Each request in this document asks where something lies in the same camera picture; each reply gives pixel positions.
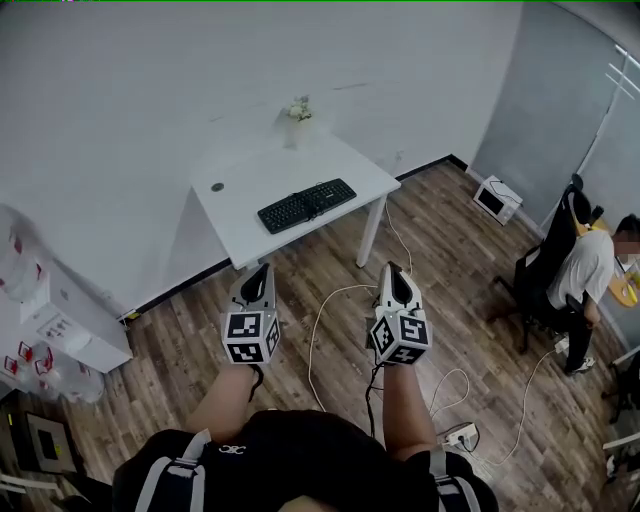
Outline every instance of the office chair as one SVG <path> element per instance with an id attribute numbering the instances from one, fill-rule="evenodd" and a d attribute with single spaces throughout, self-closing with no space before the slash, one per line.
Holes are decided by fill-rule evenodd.
<path id="1" fill-rule="evenodd" d="M 544 319 L 535 316 L 535 304 L 541 293 L 546 293 L 553 282 L 560 266 L 569 255 L 579 236 L 574 216 L 580 224 L 593 224 L 602 215 L 603 209 L 596 207 L 591 210 L 591 204 L 583 194 L 584 183 L 577 174 L 571 177 L 571 183 L 565 189 L 560 204 L 553 216 L 551 227 L 546 238 L 516 262 L 513 285 L 502 276 L 496 276 L 493 283 L 500 283 L 516 302 L 516 308 L 502 315 L 490 317 L 488 323 L 498 318 L 511 316 L 514 313 L 522 315 L 524 338 L 519 349 L 524 354 L 529 347 L 529 331 L 534 323 L 546 327 Z M 567 295 L 567 306 L 574 312 L 584 314 L 583 306 L 573 297 Z"/>

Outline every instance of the white strap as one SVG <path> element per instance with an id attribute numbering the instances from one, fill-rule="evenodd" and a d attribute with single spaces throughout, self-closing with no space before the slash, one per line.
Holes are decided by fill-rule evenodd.
<path id="1" fill-rule="evenodd" d="M 160 480 L 160 475 L 162 475 L 162 472 L 169 464 L 171 464 L 171 459 L 169 457 L 160 457 L 153 463 L 149 469 L 147 479 L 144 481 L 144 485 L 142 486 L 142 491 L 138 497 L 135 512 L 147 512 L 149 505 L 151 505 L 151 500 L 153 499 L 153 493 L 156 491 L 158 480 Z"/>
<path id="2" fill-rule="evenodd" d="M 431 450 L 431 463 L 429 464 L 429 473 L 434 478 L 447 476 L 447 453 L 442 445 L 438 445 Z"/>
<path id="3" fill-rule="evenodd" d="M 193 436 L 193 439 L 191 439 L 189 446 L 187 446 L 184 451 L 182 458 L 187 460 L 198 460 L 202 455 L 204 447 L 210 442 L 211 434 L 209 433 L 209 429 L 205 428 Z"/>
<path id="4" fill-rule="evenodd" d="M 450 494 L 460 494 L 460 490 L 455 484 L 439 485 L 438 494 L 440 496 L 448 496 Z"/>
<path id="5" fill-rule="evenodd" d="M 464 492 L 464 497 L 467 499 L 470 512 L 480 512 L 480 503 L 478 503 L 478 498 L 476 498 L 476 493 L 473 491 L 471 484 L 457 476 L 455 479 L 460 484 L 460 487 L 462 487 L 462 492 Z"/>
<path id="6" fill-rule="evenodd" d="M 205 471 L 202 466 L 196 468 L 196 476 L 193 477 L 193 487 L 191 488 L 191 508 L 189 512 L 202 512 L 204 509 L 204 477 Z"/>

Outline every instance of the yellow desk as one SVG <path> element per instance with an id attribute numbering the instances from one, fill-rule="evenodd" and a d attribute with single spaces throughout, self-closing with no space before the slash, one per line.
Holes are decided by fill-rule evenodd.
<path id="1" fill-rule="evenodd" d="M 577 220 L 575 222 L 580 235 L 584 235 L 588 231 L 586 226 L 580 224 Z M 609 231 L 609 227 L 601 218 L 595 222 L 593 227 L 594 229 L 601 229 L 602 231 L 611 233 L 611 231 Z M 638 304 L 637 301 L 633 300 L 634 293 L 637 295 L 637 292 L 633 290 L 633 285 L 629 284 L 629 281 L 631 280 L 630 273 L 627 272 L 620 276 L 619 274 L 621 273 L 622 269 L 616 262 L 616 269 L 613 277 L 611 278 L 611 282 L 609 283 L 609 291 L 621 305 L 626 308 L 633 308 Z"/>

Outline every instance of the small appliance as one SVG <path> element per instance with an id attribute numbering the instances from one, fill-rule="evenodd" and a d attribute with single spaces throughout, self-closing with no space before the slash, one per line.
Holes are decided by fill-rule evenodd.
<path id="1" fill-rule="evenodd" d="M 473 200 L 503 226 L 522 204 L 522 198 L 495 176 L 482 182 Z"/>

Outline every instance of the small plant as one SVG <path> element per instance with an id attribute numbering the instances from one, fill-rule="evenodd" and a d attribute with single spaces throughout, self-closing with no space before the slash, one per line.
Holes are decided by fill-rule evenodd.
<path id="1" fill-rule="evenodd" d="M 294 102 L 287 108 L 287 116 L 298 122 L 313 117 L 313 112 L 309 108 L 309 95 L 295 98 Z"/>

